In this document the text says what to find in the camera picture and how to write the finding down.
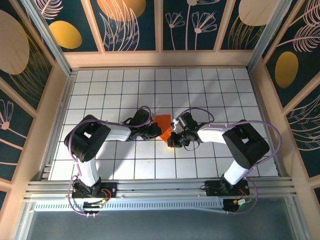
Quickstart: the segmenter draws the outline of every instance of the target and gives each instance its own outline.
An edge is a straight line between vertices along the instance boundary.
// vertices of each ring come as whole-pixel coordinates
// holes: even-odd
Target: white tiled floor
[[[147,105],[156,115],[177,116],[189,107],[208,109],[218,124],[241,119],[261,120],[245,68],[182,68],[82,70],[77,73],[49,180],[69,180],[76,174],[66,135],[86,115],[110,122],[133,117]],[[208,114],[191,111],[198,122]],[[266,138],[262,125],[253,125]],[[220,177],[233,161],[225,144],[202,143],[192,150],[169,148],[160,138],[150,141],[105,142],[96,156],[102,179],[174,179]],[[249,176],[277,176],[270,160]]]

